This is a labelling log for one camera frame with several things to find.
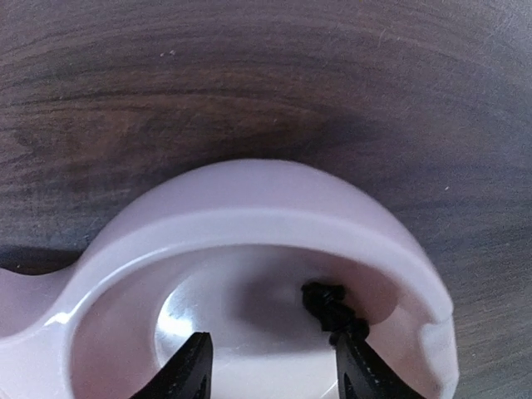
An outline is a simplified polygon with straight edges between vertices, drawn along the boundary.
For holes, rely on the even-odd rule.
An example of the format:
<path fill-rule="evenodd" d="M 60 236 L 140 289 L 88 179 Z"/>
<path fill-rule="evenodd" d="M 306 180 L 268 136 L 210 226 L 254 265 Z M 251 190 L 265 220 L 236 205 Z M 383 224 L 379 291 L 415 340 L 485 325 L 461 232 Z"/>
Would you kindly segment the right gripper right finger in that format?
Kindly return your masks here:
<path fill-rule="evenodd" d="M 365 340 L 340 333 L 335 352 L 340 398 L 422 398 Z"/>

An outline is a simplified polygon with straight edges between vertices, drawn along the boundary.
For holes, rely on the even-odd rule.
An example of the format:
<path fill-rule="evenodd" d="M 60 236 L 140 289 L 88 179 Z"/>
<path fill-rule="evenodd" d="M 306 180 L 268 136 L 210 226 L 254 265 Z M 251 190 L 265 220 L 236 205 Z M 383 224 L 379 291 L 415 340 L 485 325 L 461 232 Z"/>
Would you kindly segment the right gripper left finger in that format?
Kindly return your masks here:
<path fill-rule="evenodd" d="M 213 343 L 208 332 L 195 332 L 131 399 L 209 399 Z"/>

